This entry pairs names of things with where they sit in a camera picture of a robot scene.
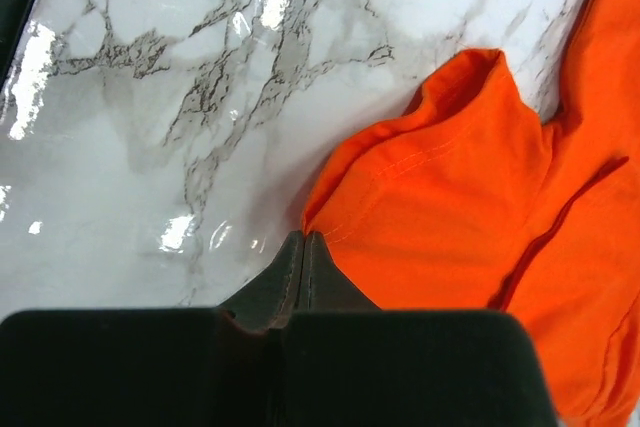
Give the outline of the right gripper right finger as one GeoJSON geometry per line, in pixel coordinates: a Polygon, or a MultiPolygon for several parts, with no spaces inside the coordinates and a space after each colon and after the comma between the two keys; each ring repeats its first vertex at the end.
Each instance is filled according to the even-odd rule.
{"type": "Polygon", "coordinates": [[[379,311],[335,264],[324,236],[305,240],[297,309],[300,311],[379,311]]]}

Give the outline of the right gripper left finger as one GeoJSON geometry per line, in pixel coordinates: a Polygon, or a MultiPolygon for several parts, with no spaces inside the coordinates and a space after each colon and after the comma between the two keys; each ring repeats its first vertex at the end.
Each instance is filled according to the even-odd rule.
{"type": "Polygon", "coordinates": [[[249,331],[285,325],[299,297],[304,246],[302,232],[289,233],[271,263],[219,308],[249,331]]]}

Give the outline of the orange t shirt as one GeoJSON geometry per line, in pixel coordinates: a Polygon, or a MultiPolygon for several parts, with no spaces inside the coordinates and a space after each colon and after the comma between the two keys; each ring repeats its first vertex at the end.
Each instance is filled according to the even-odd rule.
{"type": "Polygon", "coordinates": [[[471,49],[409,112],[340,144],[302,214],[386,309],[493,308],[532,337],[571,426],[639,400],[639,0],[586,0],[542,122],[471,49]]]}

